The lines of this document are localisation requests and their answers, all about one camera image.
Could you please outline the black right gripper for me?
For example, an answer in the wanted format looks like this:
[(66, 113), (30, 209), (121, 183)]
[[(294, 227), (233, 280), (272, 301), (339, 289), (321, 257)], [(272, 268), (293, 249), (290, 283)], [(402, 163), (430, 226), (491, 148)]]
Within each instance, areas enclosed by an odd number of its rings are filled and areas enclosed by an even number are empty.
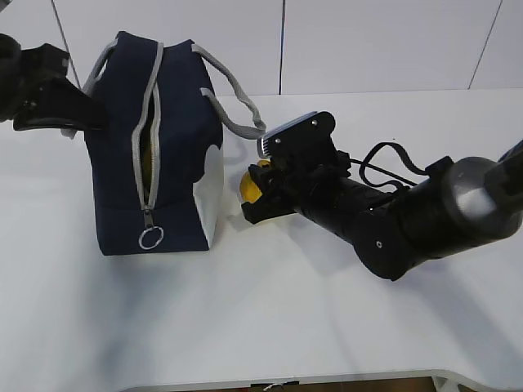
[(326, 202), (340, 188), (341, 179), (349, 176), (350, 155), (336, 152), (333, 164), (319, 164), (310, 171), (293, 169), (284, 171), (270, 161), (266, 187), (255, 203), (241, 204), (246, 221), (257, 224), (269, 219), (302, 214), (306, 205)]

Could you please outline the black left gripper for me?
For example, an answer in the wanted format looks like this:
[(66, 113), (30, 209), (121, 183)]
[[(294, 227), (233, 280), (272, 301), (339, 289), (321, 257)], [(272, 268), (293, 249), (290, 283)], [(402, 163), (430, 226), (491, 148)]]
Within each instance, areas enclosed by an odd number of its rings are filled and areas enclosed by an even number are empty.
[(16, 131), (106, 128), (103, 105), (62, 78), (68, 68), (67, 51), (49, 43), (23, 49), (14, 38), (2, 33), (1, 120), (12, 120)]

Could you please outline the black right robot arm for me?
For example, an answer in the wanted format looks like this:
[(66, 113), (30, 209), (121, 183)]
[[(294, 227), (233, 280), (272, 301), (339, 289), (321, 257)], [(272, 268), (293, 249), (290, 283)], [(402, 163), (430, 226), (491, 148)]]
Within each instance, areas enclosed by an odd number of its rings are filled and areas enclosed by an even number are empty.
[(522, 225), (522, 147), (499, 160), (449, 157), (414, 186), (382, 192), (352, 180), (352, 159), (332, 145), (294, 163), (270, 158), (248, 168), (242, 210), (256, 224), (299, 214), (352, 245), (365, 267), (395, 281), (413, 267), (509, 238)]

